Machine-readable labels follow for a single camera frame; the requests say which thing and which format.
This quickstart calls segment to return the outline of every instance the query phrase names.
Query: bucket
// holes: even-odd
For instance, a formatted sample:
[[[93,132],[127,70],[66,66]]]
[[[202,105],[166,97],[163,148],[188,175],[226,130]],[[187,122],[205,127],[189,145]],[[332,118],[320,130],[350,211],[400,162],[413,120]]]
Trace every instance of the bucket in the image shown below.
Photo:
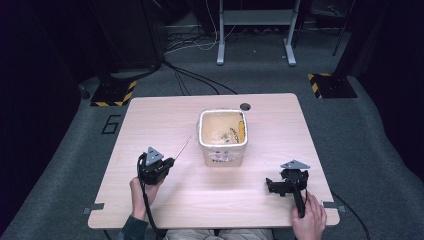
[[[199,117],[198,140],[207,166],[240,166],[247,146],[244,112],[234,109],[204,110]]]

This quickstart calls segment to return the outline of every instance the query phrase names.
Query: table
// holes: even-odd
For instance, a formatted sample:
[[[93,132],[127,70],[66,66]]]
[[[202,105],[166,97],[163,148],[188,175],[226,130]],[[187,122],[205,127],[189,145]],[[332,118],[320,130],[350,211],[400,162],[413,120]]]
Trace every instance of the table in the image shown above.
[[[248,145],[240,167],[207,167],[197,142],[200,113],[210,108],[245,112]],[[121,228],[131,212],[130,180],[140,154],[151,146],[176,160],[151,206],[159,228],[249,228],[290,226],[293,196],[269,193],[265,178],[281,181],[280,165],[293,159],[311,168],[308,191],[333,202],[297,97],[294,94],[249,94],[134,98],[128,107],[91,212],[94,229]],[[327,225],[339,222],[326,209]]]
[[[223,0],[219,0],[219,48],[216,63],[224,64],[225,32],[224,25],[290,25],[284,49],[290,66],[296,66],[291,45],[300,0],[296,0],[293,9],[281,10],[225,10]]]

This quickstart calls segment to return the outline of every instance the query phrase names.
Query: gray carpet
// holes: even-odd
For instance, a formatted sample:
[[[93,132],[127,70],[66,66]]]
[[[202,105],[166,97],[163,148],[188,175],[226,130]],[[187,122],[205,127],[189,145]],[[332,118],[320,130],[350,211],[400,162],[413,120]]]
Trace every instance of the gray carpet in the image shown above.
[[[297,95],[330,188],[362,218],[371,239],[424,239],[424,188],[403,164],[385,136],[376,107],[358,81],[349,81],[353,99],[316,99],[308,73],[332,72],[338,56],[331,53],[336,37],[304,32],[295,49],[296,67],[284,58],[282,36],[240,37],[228,43],[224,66],[216,65],[217,45],[166,54],[172,64],[218,81],[239,94],[294,93]],[[184,78],[191,95],[213,95],[207,85]],[[84,82],[93,94],[98,81]],[[219,88],[221,94],[231,94]],[[182,95],[174,72],[162,65],[137,82],[133,97]],[[6,239],[107,239],[87,226],[83,209],[96,198],[118,136],[101,134],[110,115],[119,127],[127,106],[90,107],[82,100],[78,113],[44,174],[1,237]],[[352,212],[328,228],[323,239],[366,239]],[[116,230],[109,230],[114,237]],[[292,230],[274,229],[276,239],[293,239]],[[147,239],[154,239],[151,230]]]

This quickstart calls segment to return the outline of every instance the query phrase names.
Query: person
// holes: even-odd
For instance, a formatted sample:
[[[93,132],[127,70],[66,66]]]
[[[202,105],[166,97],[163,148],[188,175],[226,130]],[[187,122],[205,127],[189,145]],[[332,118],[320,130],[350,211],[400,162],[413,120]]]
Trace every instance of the person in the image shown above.
[[[156,185],[146,185],[145,191],[151,205],[163,180]],[[147,229],[146,207],[140,181],[137,177],[130,181],[132,212],[116,240],[143,240]],[[316,197],[306,192],[305,216],[299,218],[296,205],[291,209],[291,221],[298,240],[319,240],[325,229],[327,214]],[[272,240],[271,229],[225,229],[215,236],[213,230],[168,230],[164,240]]]

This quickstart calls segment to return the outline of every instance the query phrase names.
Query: hand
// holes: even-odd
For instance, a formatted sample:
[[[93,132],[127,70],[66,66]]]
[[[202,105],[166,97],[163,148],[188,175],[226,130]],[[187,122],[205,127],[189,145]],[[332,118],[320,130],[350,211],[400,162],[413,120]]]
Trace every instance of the hand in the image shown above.
[[[149,206],[153,204],[158,193],[160,185],[164,180],[156,185],[145,185],[147,198],[149,199]],[[144,205],[143,192],[141,191],[140,180],[138,177],[130,181],[131,200],[132,200],[132,213],[131,216],[143,220],[146,217],[146,206]]]
[[[304,218],[299,218],[296,205],[292,207],[293,231],[298,240],[320,240],[325,229],[327,214],[314,195],[309,192],[306,194]]]

